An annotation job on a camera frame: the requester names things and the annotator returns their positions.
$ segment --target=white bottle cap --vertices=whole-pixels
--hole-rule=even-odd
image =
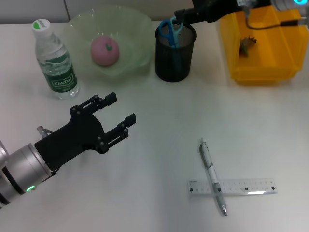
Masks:
[[[32,31],[37,39],[46,38],[53,34],[50,22],[46,19],[38,19],[32,23]]]

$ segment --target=plastic bottle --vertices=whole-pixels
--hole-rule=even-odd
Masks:
[[[33,22],[36,38],[35,54],[46,81],[56,97],[69,99],[79,93],[70,55],[61,40],[54,35],[50,22],[39,19]]]

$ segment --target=pen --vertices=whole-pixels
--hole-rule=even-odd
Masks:
[[[213,190],[214,190],[214,193],[216,194],[216,199],[217,199],[217,203],[219,205],[219,208],[220,208],[221,212],[225,216],[227,216],[226,204],[225,204],[225,201],[224,201],[223,196],[221,194],[221,186],[220,186],[219,180],[217,179],[216,171],[215,171],[214,165],[211,161],[211,156],[209,154],[208,147],[207,147],[206,143],[204,142],[203,138],[201,139],[201,146],[199,147],[199,151],[201,153],[203,163],[204,163],[205,167],[207,168],[209,176],[211,178]]]

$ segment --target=pink toy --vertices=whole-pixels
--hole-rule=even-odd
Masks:
[[[91,44],[91,57],[98,65],[113,65],[119,59],[118,43],[108,36],[96,38]]]

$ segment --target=yellow container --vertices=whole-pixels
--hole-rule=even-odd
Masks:
[[[300,19],[298,10],[277,12],[272,6],[251,10],[249,23],[265,27],[282,21]],[[306,26],[251,30],[244,12],[224,16],[220,31],[231,78],[240,84],[273,84],[292,78],[302,68],[308,32]],[[257,43],[248,48],[248,57],[239,54],[240,40],[255,37]]]

